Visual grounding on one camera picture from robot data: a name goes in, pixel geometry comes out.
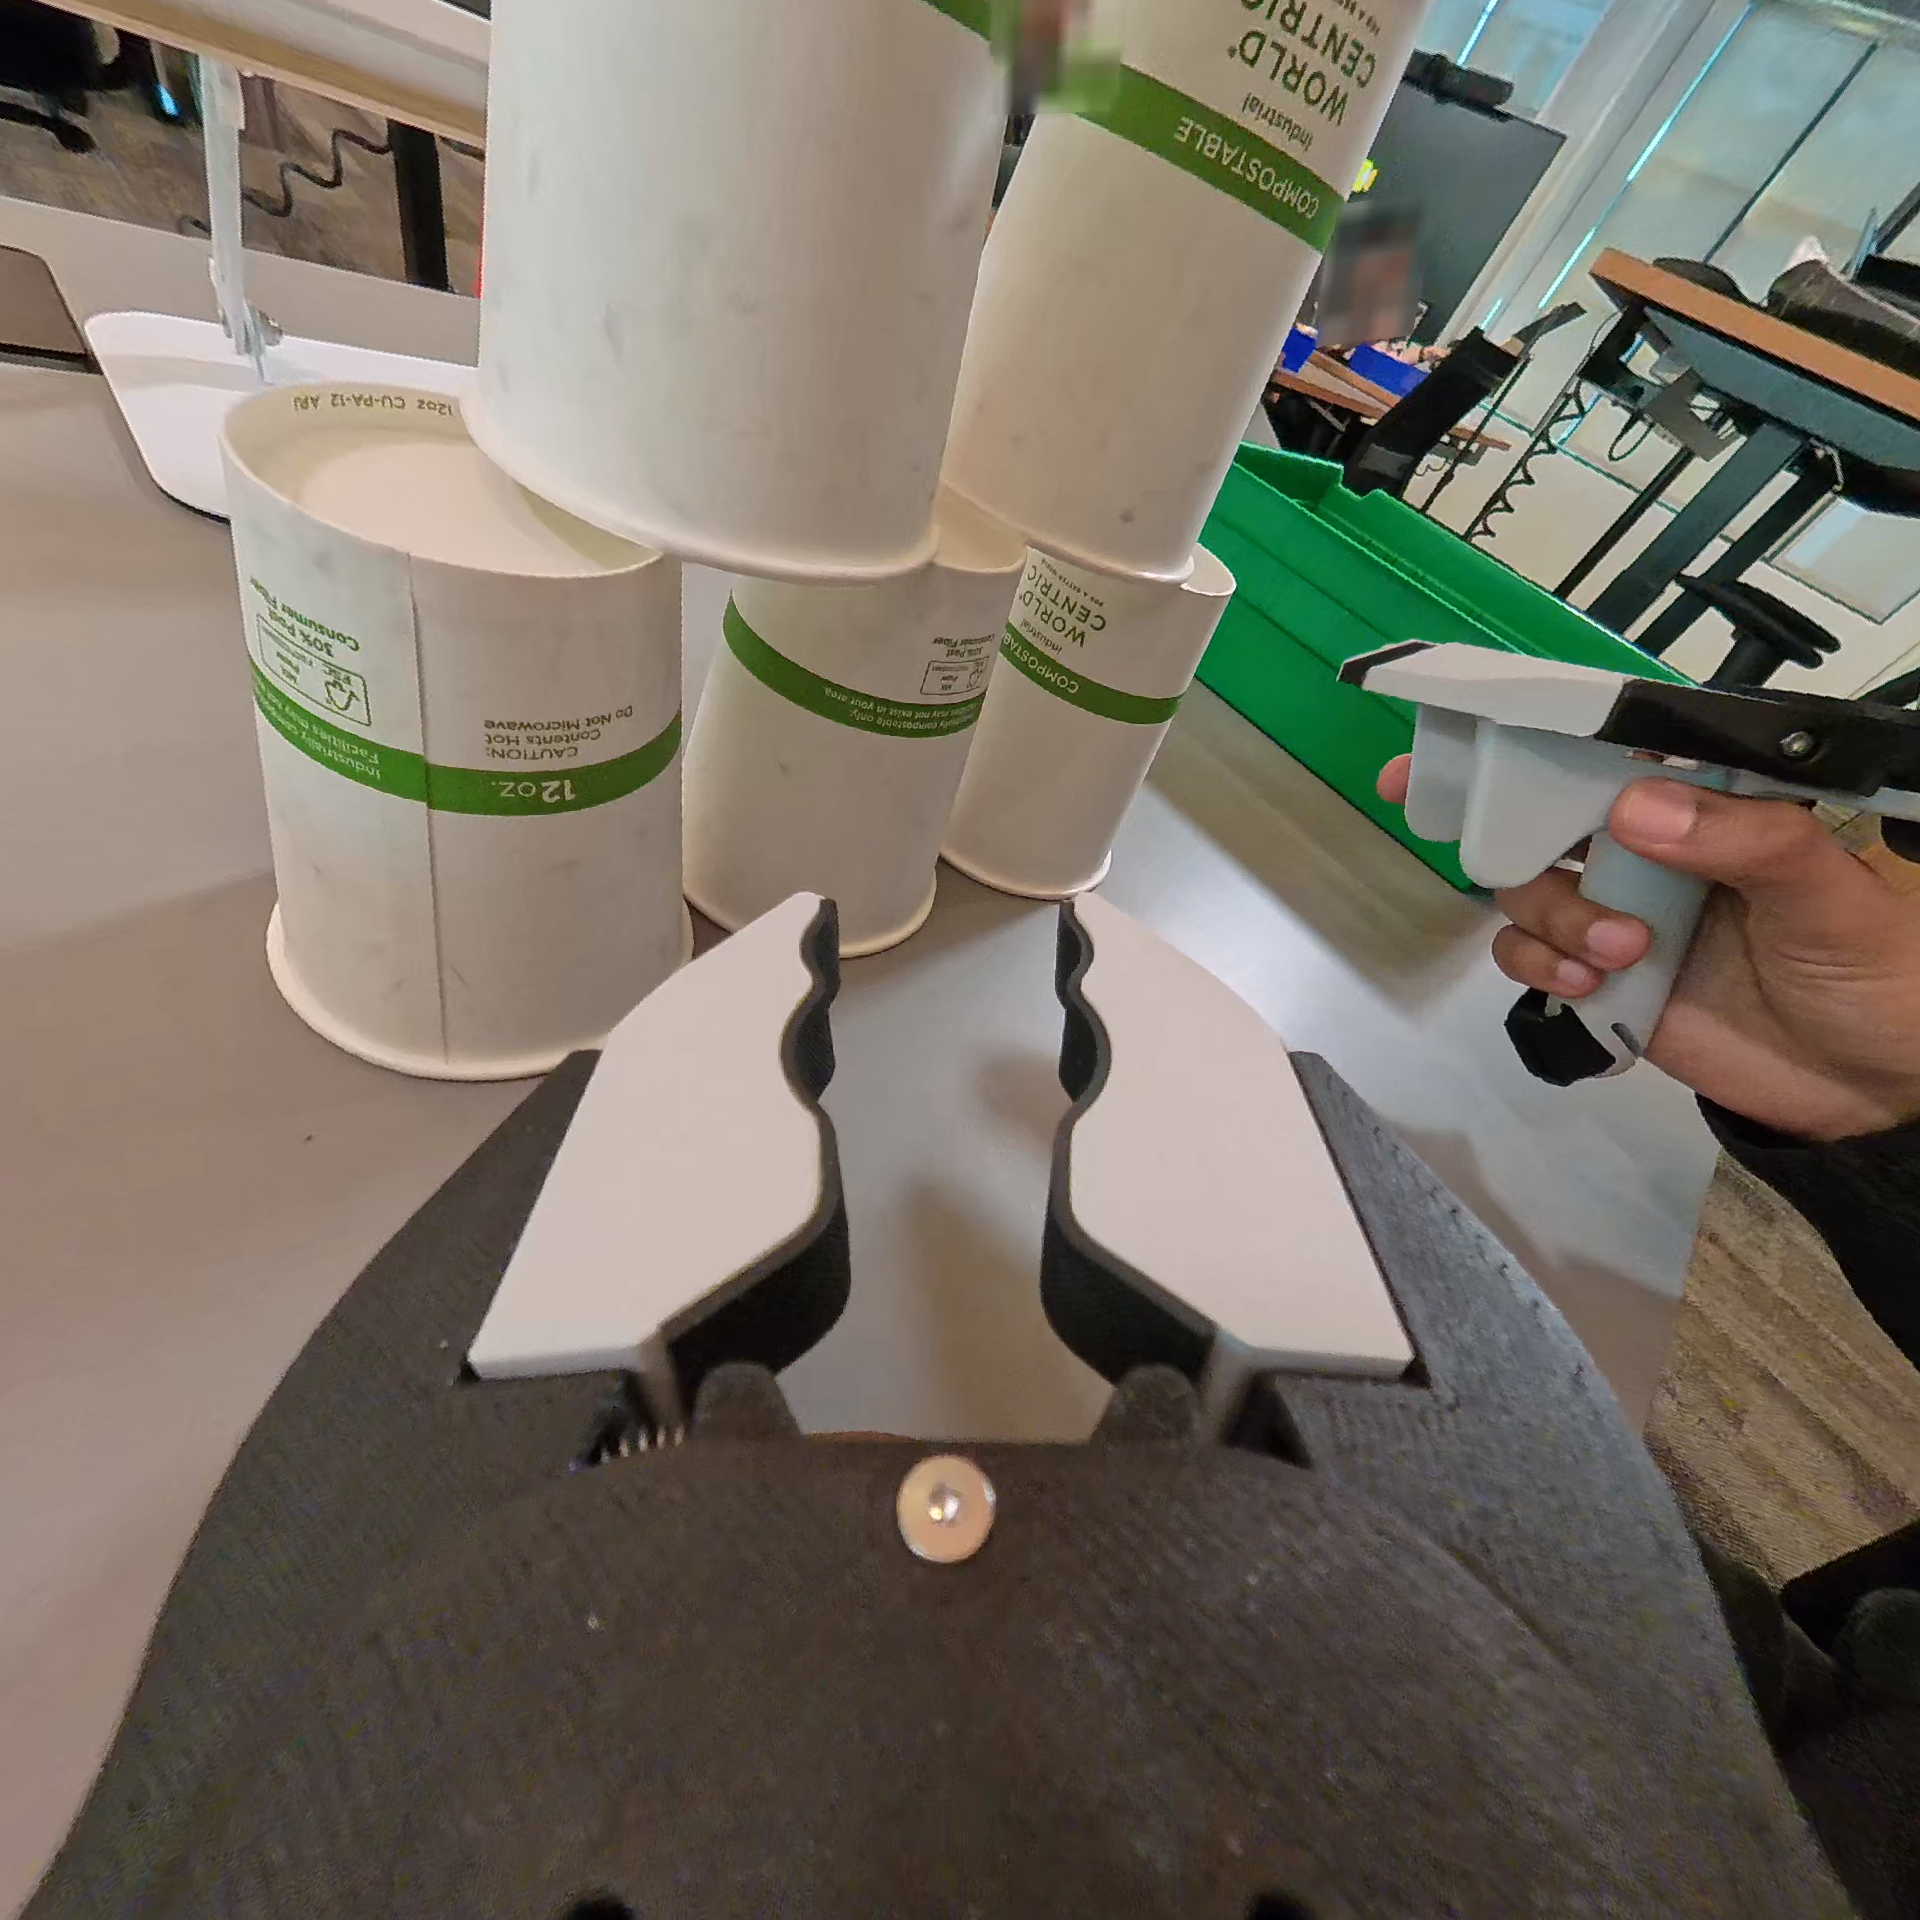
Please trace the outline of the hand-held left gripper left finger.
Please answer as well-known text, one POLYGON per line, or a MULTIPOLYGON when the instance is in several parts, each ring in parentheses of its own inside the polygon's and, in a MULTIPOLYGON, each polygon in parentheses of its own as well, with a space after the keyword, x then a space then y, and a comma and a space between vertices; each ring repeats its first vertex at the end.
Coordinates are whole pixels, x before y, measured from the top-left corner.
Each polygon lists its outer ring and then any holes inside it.
POLYGON ((832 1117, 836 906, 794 893, 608 1034, 471 1339, 484 1382, 624 1377, 661 1433, 709 1377, 777 1377, 853 1290, 832 1117))

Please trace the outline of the wood edged table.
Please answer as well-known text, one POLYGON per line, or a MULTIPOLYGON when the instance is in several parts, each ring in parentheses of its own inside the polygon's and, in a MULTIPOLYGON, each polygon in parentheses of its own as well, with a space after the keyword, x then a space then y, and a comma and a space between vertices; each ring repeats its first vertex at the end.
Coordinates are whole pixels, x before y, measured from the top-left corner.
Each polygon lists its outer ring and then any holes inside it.
POLYGON ((1735 582, 1764 561, 1833 492, 1818 457, 1831 455, 1841 468, 1916 474, 1918 383, 1850 346, 1618 250, 1600 252, 1591 277, 1615 319, 1568 378, 1560 401, 1581 386, 1618 397, 1625 356, 1650 339, 1745 425, 1743 442, 1589 603, 1602 628, 1661 657, 1702 606, 1685 599, 1637 633, 1644 615, 1714 541, 1722 549, 1704 571, 1706 586, 1735 582))

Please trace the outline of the grey desk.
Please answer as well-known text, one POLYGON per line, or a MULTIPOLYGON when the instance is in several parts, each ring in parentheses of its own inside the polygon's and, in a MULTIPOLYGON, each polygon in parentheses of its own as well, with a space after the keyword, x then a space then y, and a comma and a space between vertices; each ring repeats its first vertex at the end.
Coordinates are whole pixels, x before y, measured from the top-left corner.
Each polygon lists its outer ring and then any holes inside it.
MULTIPOLYGON (((314 1323, 525 1085, 358 1063, 281 1004, 225 527, 97 374, 5 364, 5 1782, 12 1915, 210 1490, 314 1323)), ((1102 895, 1320 1053, 1552 1297, 1640 1423, 1714 1150, 1637 1070, 1536 1089, 1489 913, 1196 690, 1102 895)), ((1038 1299, 1056 913, 943 870, 832 1007, 853 1299, 810 1429, 1082 1435, 1038 1299)))

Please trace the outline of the green plastic bin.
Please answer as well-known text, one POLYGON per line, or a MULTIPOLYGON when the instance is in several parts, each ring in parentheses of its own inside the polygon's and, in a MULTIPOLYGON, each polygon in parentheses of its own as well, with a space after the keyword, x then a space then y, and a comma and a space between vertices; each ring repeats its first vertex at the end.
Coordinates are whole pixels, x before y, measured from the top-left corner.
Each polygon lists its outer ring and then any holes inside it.
POLYGON ((1413 746, 1413 709, 1340 681, 1351 657, 1407 639, 1469 643, 1669 684, 1689 677, 1605 631, 1545 588, 1341 468, 1241 443, 1201 530, 1233 596, 1197 681, 1397 839, 1471 891, 1450 845, 1417 839, 1375 793, 1413 746))

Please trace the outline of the white monitor stand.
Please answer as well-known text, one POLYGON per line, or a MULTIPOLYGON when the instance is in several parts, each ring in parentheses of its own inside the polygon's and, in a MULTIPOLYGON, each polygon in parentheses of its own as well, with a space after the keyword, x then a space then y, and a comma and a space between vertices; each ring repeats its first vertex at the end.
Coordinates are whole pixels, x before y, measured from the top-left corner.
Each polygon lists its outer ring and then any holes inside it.
POLYGON ((222 436, 229 411, 269 389, 394 386, 456 401, 472 371, 439 359, 288 335, 248 298, 244 252, 244 89, 234 66, 197 58, 207 180, 207 277, 217 323, 109 311, 82 333, 135 449, 162 494, 225 518, 222 436))

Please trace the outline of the black office chair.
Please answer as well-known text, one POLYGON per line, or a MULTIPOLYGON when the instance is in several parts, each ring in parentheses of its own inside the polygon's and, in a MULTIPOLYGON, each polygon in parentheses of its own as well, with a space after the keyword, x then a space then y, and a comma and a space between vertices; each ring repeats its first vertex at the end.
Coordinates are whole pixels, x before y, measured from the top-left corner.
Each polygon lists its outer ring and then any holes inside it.
POLYGON ((1784 665, 1815 670, 1840 650, 1840 639, 1812 622, 1810 615, 1750 582, 1711 582, 1702 575, 1682 575, 1677 588, 1682 599, 1693 603, 1693 611, 1710 609, 1726 617, 1732 628, 1732 645, 1702 681, 1704 687, 1761 687, 1784 665))

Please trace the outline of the wooden board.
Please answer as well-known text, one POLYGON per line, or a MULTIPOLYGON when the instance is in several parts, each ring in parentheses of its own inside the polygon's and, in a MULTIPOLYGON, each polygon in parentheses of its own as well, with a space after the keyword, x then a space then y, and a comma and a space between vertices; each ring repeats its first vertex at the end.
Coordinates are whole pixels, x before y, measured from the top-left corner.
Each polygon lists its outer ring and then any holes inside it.
POLYGON ((61 3, 60 9, 471 149, 486 140, 484 3, 61 3))

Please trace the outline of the large black screen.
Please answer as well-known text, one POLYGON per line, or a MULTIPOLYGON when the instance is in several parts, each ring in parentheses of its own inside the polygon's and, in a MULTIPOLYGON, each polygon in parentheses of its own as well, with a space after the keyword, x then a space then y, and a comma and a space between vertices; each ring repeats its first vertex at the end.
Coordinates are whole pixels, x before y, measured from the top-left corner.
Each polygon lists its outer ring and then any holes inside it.
POLYGON ((1565 145, 1511 113, 1511 91, 1444 54, 1410 60, 1334 227, 1337 313, 1442 339, 1565 145))

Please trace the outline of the person's leg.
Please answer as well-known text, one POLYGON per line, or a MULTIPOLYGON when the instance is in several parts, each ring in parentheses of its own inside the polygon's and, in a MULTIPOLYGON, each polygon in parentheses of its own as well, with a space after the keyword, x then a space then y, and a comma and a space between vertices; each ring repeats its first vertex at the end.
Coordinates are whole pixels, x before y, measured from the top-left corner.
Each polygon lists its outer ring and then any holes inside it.
POLYGON ((1918 1524, 1774 1588, 1696 1538, 1766 1741, 1861 1915, 1918 1915, 1918 1524))

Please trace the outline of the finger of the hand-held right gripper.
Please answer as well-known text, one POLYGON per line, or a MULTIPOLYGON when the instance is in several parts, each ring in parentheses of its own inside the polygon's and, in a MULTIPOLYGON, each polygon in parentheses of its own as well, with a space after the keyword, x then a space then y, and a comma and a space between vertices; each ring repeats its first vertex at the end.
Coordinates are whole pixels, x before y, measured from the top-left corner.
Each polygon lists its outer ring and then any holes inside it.
POLYGON ((1605 829, 1637 777, 1637 747, 1602 737, 1628 692, 1704 690, 1426 639, 1351 657, 1337 677, 1415 709, 1407 827, 1454 844, 1463 874, 1489 893, 1521 886, 1605 829))

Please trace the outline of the dark grey laptop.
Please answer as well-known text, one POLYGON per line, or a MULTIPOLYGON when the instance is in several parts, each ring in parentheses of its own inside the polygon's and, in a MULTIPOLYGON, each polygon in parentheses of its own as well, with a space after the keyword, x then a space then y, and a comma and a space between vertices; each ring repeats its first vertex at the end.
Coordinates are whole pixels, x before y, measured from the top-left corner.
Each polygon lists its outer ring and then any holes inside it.
POLYGON ((41 257, 17 246, 2 246, 2 362, 101 371, 56 277, 41 257))

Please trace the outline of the white paper cup green band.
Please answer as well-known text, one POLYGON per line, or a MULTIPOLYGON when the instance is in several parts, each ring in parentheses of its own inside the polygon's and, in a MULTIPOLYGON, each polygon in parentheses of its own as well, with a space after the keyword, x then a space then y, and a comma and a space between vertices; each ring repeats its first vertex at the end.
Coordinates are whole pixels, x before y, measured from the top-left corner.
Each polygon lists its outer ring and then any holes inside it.
POLYGON ((1174 580, 1031 546, 943 861, 1009 895, 1096 886, 1233 588, 1205 546, 1174 580))
POLYGON ((1102 3, 982 246, 948 492, 1178 580, 1407 68, 1423 3, 1102 3))
POLYGON ((734 586, 684 765, 684 893, 745 927, 834 900, 842 956, 928 918, 1015 574, 734 586))
POLYGON ((222 457, 279 994, 417 1077, 599 1045, 689 950, 680 565, 518 486, 434 391, 263 391, 222 457))
POLYGON ((990 5, 494 3, 471 438, 684 561, 918 566, 1005 106, 990 5))

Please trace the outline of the person's right hand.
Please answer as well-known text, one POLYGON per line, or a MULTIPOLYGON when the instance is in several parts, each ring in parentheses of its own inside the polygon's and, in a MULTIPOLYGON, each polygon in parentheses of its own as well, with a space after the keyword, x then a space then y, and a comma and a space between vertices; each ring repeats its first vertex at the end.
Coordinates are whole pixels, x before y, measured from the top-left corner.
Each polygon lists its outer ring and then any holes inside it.
POLYGON ((1808 806, 1632 781, 1609 836, 1704 881, 1644 1060, 1774 1133, 1836 1143, 1918 1115, 1918 918, 1808 806))

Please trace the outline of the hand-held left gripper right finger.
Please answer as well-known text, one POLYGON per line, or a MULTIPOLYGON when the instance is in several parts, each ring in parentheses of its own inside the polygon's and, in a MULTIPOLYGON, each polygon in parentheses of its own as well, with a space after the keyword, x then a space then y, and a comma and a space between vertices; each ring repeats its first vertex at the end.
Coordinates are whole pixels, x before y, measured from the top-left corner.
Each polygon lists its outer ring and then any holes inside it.
POLYGON ((1094 893, 1061 906, 1053 985, 1039 1300, 1066 1350, 1109 1385, 1172 1371, 1216 1437, 1266 1377, 1401 1380, 1417 1353, 1280 1034, 1094 893))

